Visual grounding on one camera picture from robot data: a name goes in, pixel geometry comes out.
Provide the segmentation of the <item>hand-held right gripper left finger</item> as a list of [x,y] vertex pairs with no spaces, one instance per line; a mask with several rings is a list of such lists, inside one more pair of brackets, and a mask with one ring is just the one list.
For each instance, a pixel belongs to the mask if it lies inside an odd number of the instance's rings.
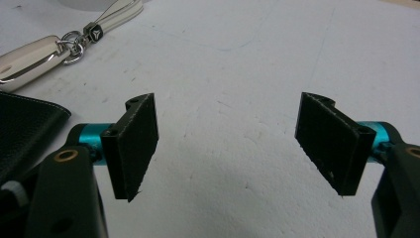
[[155,95],[129,99],[116,123],[77,124],[66,139],[68,146],[85,147],[95,166],[106,166],[116,199],[131,202],[158,144]]

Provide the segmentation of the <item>black leather wallet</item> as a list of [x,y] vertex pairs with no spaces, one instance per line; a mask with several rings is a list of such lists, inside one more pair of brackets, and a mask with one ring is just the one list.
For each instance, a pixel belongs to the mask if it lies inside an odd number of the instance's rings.
[[70,116],[58,104],[0,91],[0,184],[28,171]]

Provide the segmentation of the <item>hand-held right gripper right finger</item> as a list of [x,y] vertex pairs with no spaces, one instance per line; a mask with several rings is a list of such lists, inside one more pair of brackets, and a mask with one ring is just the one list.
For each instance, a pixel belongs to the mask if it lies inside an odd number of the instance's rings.
[[334,100],[310,92],[300,97],[295,138],[341,196],[356,194],[366,163],[372,160],[384,164],[382,154],[402,142],[391,124],[356,122],[337,109]]

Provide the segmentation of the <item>cream car key fob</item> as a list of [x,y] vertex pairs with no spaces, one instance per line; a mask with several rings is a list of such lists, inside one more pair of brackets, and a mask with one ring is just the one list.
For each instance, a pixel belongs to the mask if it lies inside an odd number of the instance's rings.
[[47,36],[0,56],[0,90],[13,92],[59,65],[69,55],[57,36]]

